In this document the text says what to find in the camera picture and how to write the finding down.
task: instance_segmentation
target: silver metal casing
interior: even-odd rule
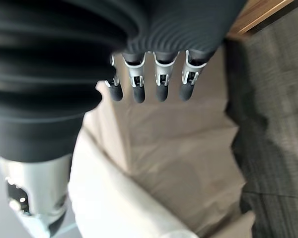
[[[189,63],[189,51],[185,51],[185,63],[183,65],[182,69],[182,83],[187,84],[188,83],[188,77],[189,73],[192,72],[194,73],[194,78],[191,81],[191,85],[194,85],[195,82],[197,81],[202,69],[207,65],[207,63],[204,63],[202,65],[192,65]]]
[[[35,238],[49,238],[49,226],[66,212],[66,197],[70,178],[72,155],[38,163],[23,163],[0,158],[0,168],[9,185],[26,192],[28,212],[20,201],[9,196],[9,205]]]
[[[143,87],[145,84],[145,78],[144,78],[145,61],[146,61],[146,55],[144,55],[143,61],[138,65],[130,65],[124,59],[125,65],[128,67],[130,82],[133,88],[136,87],[135,77],[140,78],[140,84],[139,84],[140,87]]]
[[[116,65],[115,65],[115,58],[113,56],[111,56],[111,66],[116,67]],[[117,73],[113,77],[113,81],[114,81],[114,86],[117,87],[119,85],[119,78],[117,76]],[[109,87],[109,88],[111,87],[111,85],[108,82],[108,80],[105,80],[105,84],[106,84],[107,87]]]
[[[155,62],[155,82],[157,83],[158,86],[160,86],[161,85],[160,76],[166,75],[164,85],[168,86],[176,58],[171,63],[163,64],[163,63],[159,63],[155,53],[153,53],[153,56],[154,56],[154,62]]]

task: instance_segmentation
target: wooden edge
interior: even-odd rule
[[[243,33],[247,32],[248,30],[250,30],[251,28],[253,28],[254,26],[256,26],[257,24],[259,24],[263,20],[267,19],[268,17],[270,17],[271,15],[273,15],[275,12],[279,11],[280,9],[282,9],[283,7],[285,7],[286,5],[290,4],[293,1],[294,0],[283,0],[282,2],[280,2],[279,4],[277,4],[276,6],[274,6],[272,9],[270,9],[269,11],[267,11],[266,13],[264,13],[263,15],[261,15],[260,17],[258,17],[256,20],[252,21],[247,26],[245,26],[244,28],[242,28],[241,30],[239,30],[238,31],[238,34],[243,34]]]
[[[252,36],[251,33],[245,32],[244,34],[228,32],[226,37],[227,39],[237,40],[237,41],[245,41]]]

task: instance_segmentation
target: black fabric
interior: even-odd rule
[[[129,41],[127,51],[213,52],[246,0],[142,0],[149,11],[146,34]]]
[[[118,24],[52,0],[0,0],[0,156],[41,162],[73,153],[85,112],[130,37]]]

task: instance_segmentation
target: robotic hand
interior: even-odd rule
[[[188,100],[246,0],[0,0],[0,167],[8,202],[29,233],[52,237],[64,219],[72,154],[105,80],[123,97],[112,55],[123,52],[134,98],[145,100],[154,52],[164,101],[179,51]]]

